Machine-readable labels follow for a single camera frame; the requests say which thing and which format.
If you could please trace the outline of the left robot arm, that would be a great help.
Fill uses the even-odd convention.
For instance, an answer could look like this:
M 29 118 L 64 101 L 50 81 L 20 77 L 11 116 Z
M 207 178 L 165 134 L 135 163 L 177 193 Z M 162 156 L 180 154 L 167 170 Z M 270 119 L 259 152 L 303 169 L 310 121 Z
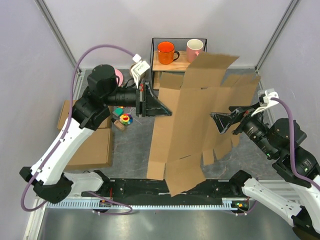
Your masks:
M 142 90 L 120 87 L 111 65 L 96 66 L 87 82 L 82 97 L 72 106 L 71 116 L 49 149 L 37 163 L 25 166 L 19 172 L 40 198 L 52 204 L 61 202 L 70 194 L 91 191 L 104 197 L 109 193 L 110 180 L 100 170 L 89 173 L 65 173 L 64 170 L 78 148 L 110 116 L 110 106 L 134 107 L 143 117 L 172 115 L 148 83 L 143 84 Z

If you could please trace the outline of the brown cardboard box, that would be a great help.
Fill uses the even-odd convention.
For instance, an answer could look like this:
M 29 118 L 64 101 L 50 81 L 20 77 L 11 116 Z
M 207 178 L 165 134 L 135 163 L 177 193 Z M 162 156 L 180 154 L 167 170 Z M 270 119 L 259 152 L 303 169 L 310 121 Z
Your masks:
M 165 181 L 171 196 L 202 183 L 202 166 L 239 144 L 240 138 L 232 134 L 235 126 L 220 134 L 210 115 L 252 104 L 260 77 L 255 73 L 226 76 L 236 59 L 202 52 L 184 75 L 161 75 L 158 99 L 172 114 L 155 118 L 146 176 Z

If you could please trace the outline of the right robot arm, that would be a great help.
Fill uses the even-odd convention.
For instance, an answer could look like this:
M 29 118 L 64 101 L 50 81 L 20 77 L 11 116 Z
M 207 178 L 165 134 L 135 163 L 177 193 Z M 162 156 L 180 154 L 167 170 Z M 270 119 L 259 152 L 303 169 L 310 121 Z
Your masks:
M 233 125 L 233 135 L 244 133 L 273 160 L 272 167 L 298 194 L 302 204 L 294 203 L 262 186 L 249 173 L 239 170 L 229 182 L 229 191 L 235 197 L 245 195 L 260 202 L 282 217 L 301 240 L 320 238 L 320 191 L 315 186 L 320 182 L 320 165 L 316 158 L 300 144 L 307 135 L 296 122 L 293 123 L 293 150 L 290 150 L 288 118 L 278 119 L 271 127 L 264 123 L 264 114 L 259 104 L 231 106 L 229 113 L 212 112 L 220 134 Z

